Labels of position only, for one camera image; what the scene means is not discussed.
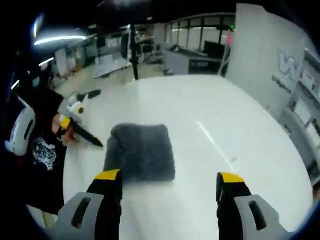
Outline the person's left hand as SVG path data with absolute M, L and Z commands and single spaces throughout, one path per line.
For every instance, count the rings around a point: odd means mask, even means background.
M 59 141 L 61 141 L 64 145 L 68 144 L 76 144 L 78 140 L 75 137 L 75 132 L 72 129 L 71 124 L 68 129 L 62 129 L 60 126 L 60 119 L 67 118 L 66 116 L 58 113 L 53 117 L 51 130 L 56 135 Z

